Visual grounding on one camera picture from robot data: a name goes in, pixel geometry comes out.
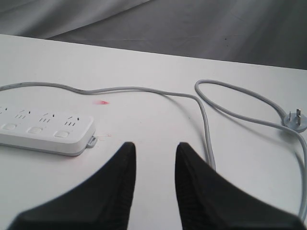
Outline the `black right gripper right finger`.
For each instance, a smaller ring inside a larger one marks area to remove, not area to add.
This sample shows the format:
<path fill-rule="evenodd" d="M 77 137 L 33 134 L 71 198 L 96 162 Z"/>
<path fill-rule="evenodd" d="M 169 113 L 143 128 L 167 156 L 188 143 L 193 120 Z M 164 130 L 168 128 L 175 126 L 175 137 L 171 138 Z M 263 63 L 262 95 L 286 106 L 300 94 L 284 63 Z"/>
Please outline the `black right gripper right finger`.
<path fill-rule="evenodd" d="M 184 230 L 304 230 L 295 215 L 240 190 L 186 142 L 176 150 L 175 186 Z"/>

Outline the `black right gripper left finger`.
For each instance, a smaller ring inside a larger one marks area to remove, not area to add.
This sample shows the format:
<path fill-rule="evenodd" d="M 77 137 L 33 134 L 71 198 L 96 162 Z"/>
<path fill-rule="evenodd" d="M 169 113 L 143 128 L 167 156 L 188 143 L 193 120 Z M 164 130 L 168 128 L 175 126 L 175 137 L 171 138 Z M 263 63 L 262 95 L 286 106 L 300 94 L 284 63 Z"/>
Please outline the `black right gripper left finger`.
<path fill-rule="evenodd" d="M 10 230 L 126 230 L 136 182 L 136 147 L 125 142 L 77 187 L 21 212 Z"/>

